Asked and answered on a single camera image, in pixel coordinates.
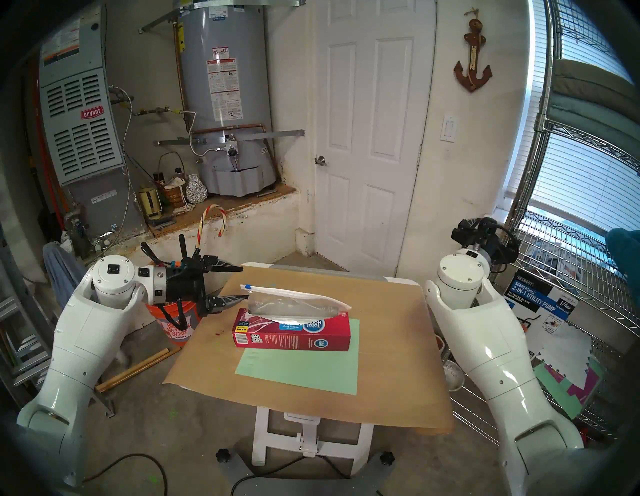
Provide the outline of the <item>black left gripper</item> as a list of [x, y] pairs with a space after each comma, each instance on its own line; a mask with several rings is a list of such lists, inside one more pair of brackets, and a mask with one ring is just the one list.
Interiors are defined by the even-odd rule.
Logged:
[[201, 318], [206, 314], [222, 313], [246, 301], [249, 295], [206, 296], [204, 274], [237, 273], [243, 270], [244, 267], [233, 265], [217, 256], [183, 255], [179, 265], [166, 266], [165, 303], [173, 304], [178, 300], [193, 302]]

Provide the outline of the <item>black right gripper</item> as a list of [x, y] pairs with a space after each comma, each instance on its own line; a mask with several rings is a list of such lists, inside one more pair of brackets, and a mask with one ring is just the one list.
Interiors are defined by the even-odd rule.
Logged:
[[515, 263], [519, 257], [520, 240], [491, 217], [462, 219], [452, 230], [451, 238], [462, 247], [478, 245], [491, 263]]

